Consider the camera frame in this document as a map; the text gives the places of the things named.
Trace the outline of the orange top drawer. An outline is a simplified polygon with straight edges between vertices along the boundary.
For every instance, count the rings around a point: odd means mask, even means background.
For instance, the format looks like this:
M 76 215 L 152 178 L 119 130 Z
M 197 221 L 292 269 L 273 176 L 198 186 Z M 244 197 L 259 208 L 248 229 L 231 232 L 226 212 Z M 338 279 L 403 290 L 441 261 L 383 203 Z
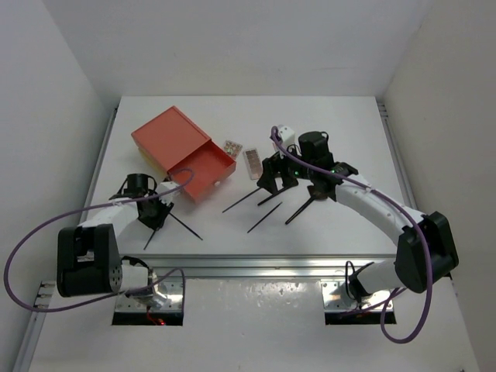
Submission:
M 216 185 L 227 179 L 236 170 L 236 161 L 211 140 L 200 146 L 169 170 L 177 183 L 184 183 L 190 173 L 192 180 L 184 187 L 184 193 L 196 204 L 203 202 L 216 190 Z

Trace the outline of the thin black pencil brush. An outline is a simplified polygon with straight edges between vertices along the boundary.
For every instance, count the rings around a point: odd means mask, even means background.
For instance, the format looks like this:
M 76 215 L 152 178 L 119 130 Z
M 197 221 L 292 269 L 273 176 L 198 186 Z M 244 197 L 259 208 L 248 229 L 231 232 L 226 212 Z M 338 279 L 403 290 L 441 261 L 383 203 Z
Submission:
M 177 221 L 181 226 L 183 226 L 187 231 L 189 231 L 191 234 L 193 234 L 195 237 L 203 241 L 203 238 L 195 232 L 190 226 L 188 226 L 185 222 L 181 221 L 176 215 L 174 215 L 172 212 L 170 213 L 170 216 Z

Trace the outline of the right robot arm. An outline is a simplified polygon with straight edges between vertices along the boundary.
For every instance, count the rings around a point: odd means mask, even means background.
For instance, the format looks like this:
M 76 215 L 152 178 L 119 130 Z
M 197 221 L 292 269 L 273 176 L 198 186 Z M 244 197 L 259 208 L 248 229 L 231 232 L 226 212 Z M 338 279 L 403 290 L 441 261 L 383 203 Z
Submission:
M 308 180 L 310 202 L 331 199 L 351 208 L 396 244 L 393 259 L 369 263 L 345 280 L 352 299 L 395 288 L 421 294 L 458 266 L 447 217 L 414 210 L 373 188 L 355 167 L 334 160 L 328 133 L 296 136 L 287 126 L 275 126 L 270 137 L 276 152 L 263 160 L 258 188 L 275 197 Z

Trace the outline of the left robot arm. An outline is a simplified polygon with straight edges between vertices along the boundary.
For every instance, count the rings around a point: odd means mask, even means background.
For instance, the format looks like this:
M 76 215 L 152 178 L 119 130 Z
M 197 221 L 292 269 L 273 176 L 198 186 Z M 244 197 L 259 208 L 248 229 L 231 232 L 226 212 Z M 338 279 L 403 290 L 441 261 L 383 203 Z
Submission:
M 157 275 L 144 261 L 121 256 L 118 237 L 133 222 L 154 233 L 174 207 L 179 184 L 158 183 L 147 174 L 129 174 L 110 205 L 57 237 L 57 290 L 64 298 L 123 292 L 147 302 L 157 292 Z

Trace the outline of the orange drawer box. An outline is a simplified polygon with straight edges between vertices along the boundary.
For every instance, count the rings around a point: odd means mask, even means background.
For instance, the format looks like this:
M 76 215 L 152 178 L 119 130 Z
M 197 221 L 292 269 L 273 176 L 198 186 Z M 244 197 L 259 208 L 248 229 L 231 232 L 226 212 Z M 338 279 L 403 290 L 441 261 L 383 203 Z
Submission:
M 171 106 L 131 133 L 138 148 L 163 171 L 176 167 L 211 137 Z

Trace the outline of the black fan brush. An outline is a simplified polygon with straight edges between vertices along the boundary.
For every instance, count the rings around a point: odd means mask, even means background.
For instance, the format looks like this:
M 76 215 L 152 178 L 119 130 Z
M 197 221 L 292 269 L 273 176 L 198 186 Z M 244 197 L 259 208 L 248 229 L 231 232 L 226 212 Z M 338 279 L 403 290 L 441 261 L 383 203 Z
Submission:
M 310 206 L 313 202 L 325 201 L 328 198 L 328 195 L 324 192 L 321 192 L 315 188 L 313 185 L 309 185 L 307 187 L 309 198 L 307 201 L 303 203 L 286 221 L 285 225 L 289 225 L 294 219 L 296 219 L 308 206 Z

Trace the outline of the thin black liner brush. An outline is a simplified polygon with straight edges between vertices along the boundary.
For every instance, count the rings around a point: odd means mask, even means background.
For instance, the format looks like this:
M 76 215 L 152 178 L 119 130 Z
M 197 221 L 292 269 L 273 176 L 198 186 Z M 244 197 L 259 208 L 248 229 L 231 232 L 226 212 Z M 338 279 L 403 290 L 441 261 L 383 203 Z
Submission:
M 233 202 L 231 205 L 229 205 L 228 207 L 226 207 L 225 209 L 222 210 L 222 213 L 225 213 L 227 211 L 229 211 L 231 208 L 237 206 L 239 203 L 243 202 L 244 200 L 248 199 L 250 196 L 256 194 L 258 191 L 260 191 L 261 188 L 258 187 L 256 188 L 255 190 L 249 192 L 248 194 L 244 195 L 242 198 L 240 198 L 239 200 Z

